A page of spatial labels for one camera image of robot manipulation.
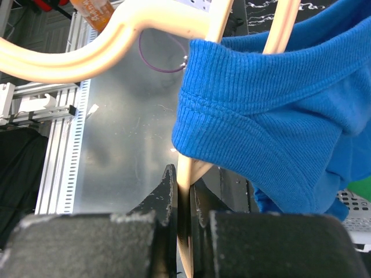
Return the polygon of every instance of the blue ribbed hem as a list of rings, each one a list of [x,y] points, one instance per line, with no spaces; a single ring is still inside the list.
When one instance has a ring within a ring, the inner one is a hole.
[[[311,96],[370,59],[371,17],[355,26],[352,22],[360,10],[370,15],[370,3],[339,0],[328,10],[297,24],[289,45],[292,50],[308,47],[303,50],[262,55],[266,33],[228,38],[222,45],[191,41],[182,88],[244,115]]]
[[[180,103],[172,141],[183,155],[249,177],[286,213],[323,212],[318,211],[313,189],[303,184],[303,174],[257,123],[185,92]]]

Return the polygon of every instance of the white pegboard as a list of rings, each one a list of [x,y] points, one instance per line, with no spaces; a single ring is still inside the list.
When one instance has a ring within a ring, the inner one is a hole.
[[[176,2],[180,2],[186,4],[188,6],[194,7],[199,10],[204,10],[209,12],[210,4],[212,0],[175,0]]]
[[[371,203],[348,191],[340,191],[337,198],[349,208],[349,216],[343,225],[356,244],[371,244]]]

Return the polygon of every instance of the bottle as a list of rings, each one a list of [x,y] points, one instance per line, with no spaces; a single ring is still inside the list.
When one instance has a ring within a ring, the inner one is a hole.
[[[105,29],[115,11],[109,0],[70,0],[70,2],[99,33]]]

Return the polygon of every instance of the black fabric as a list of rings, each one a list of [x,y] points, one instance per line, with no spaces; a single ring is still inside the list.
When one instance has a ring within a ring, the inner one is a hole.
[[[0,132],[0,248],[19,220],[32,213],[48,139],[29,128]]]

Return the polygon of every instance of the green object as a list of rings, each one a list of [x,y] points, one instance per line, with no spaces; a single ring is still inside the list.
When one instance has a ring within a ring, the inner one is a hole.
[[[348,189],[371,202],[371,177],[368,177],[362,181],[351,182],[348,186]]]

